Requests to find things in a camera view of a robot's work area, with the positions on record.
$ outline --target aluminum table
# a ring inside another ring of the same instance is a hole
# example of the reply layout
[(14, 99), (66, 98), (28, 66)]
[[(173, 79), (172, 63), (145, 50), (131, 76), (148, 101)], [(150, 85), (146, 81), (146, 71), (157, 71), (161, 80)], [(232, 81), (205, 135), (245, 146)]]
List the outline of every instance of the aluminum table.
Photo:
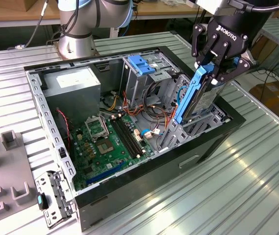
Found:
[[(190, 45), (170, 32), (96, 40), (101, 54), (168, 46), (190, 67)], [(21, 132), (34, 178), (55, 164), (23, 66), (59, 61), (53, 46), (0, 51), (0, 132)], [(205, 162), (84, 234), (279, 234), (279, 118), (236, 83), (222, 92), (247, 120)], [(75, 218), (48, 230), (38, 206), (0, 221), (0, 234), (81, 234)]]

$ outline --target green motherboard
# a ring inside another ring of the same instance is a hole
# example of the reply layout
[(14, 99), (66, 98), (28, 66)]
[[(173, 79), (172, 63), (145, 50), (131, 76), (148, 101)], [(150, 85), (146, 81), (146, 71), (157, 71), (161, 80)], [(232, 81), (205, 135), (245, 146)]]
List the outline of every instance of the green motherboard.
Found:
[[(121, 120), (135, 139), (133, 132), (136, 127), (131, 118), (125, 115)], [(143, 154), (140, 157), (132, 156), (122, 143), (112, 123), (109, 120), (104, 120), (104, 122), (109, 135), (105, 138), (98, 138), (96, 141), (92, 140), (86, 125), (71, 131), (73, 138), (71, 143), (72, 148), (74, 148), (71, 159), (76, 170), (73, 179), (76, 191), (154, 155), (148, 142), (143, 140), (141, 143), (137, 142), (137, 145), (144, 150)], [(92, 135), (103, 130), (99, 122), (92, 122), (91, 124), (92, 126), (89, 126), (89, 128)]]

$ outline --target motherboard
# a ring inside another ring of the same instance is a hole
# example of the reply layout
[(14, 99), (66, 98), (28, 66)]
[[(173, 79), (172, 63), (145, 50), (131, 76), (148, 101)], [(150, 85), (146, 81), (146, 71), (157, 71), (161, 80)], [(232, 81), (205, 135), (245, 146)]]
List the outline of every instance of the motherboard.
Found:
[(118, 119), (93, 117), (71, 131), (75, 190), (82, 190), (118, 171), (154, 155), (149, 143), (134, 134), (128, 115)]

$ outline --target blue pcie slot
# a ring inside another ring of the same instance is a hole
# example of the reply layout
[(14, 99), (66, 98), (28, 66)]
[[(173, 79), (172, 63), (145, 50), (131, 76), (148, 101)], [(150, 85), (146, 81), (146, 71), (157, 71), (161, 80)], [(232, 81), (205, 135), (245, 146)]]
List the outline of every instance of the blue pcie slot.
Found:
[(208, 65), (200, 66), (196, 70), (196, 73), (193, 76), (193, 78), (189, 84), (188, 90), (187, 90), (186, 94), (184, 95), (177, 111), (175, 112), (174, 119), (176, 120), (176, 122), (178, 124), (180, 124), (182, 122), (184, 113), (185, 113), (186, 109), (189, 107), (189, 104), (190, 104), (194, 94), (196, 94), (199, 91), (199, 89), (201, 88), (202, 77), (205, 76), (206, 74), (209, 74), (210, 72), (212, 72), (213, 68), (214, 68), (213, 64), (208, 64)]
[(113, 173), (116, 173), (116, 172), (120, 171), (124, 164), (125, 164), (125, 162), (122, 162), (119, 165), (117, 165), (116, 167), (114, 167), (110, 170), (107, 170), (107, 171), (105, 171), (105, 172), (103, 172), (103, 173), (101, 173), (101, 174), (99, 174), (95, 177), (92, 177), (92, 178), (88, 179), (86, 181), (86, 184), (88, 185), (88, 184), (94, 183), (94, 182), (99, 181), (103, 178), (106, 178), (107, 176), (109, 176)]

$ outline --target blue drive bracket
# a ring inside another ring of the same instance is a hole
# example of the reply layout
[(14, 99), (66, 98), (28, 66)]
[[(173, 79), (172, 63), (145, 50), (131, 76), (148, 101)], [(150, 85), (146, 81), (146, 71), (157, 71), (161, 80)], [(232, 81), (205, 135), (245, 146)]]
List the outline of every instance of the blue drive bracket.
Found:
[(156, 70), (149, 66), (146, 60), (144, 60), (140, 55), (129, 56), (128, 60), (132, 66), (140, 73), (140, 75), (146, 75), (156, 72)]
[(200, 66), (197, 70), (196, 73), (194, 74), (188, 90), (186, 94), (184, 95), (177, 111), (175, 112), (174, 119), (178, 124), (180, 124), (183, 120), (184, 113), (186, 109), (188, 108), (194, 94), (196, 94), (199, 89), (201, 88), (201, 79), (203, 76), (206, 76), (207, 74), (211, 73), (213, 71), (214, 65), (213, 64), (207, 64), (204, 66)]

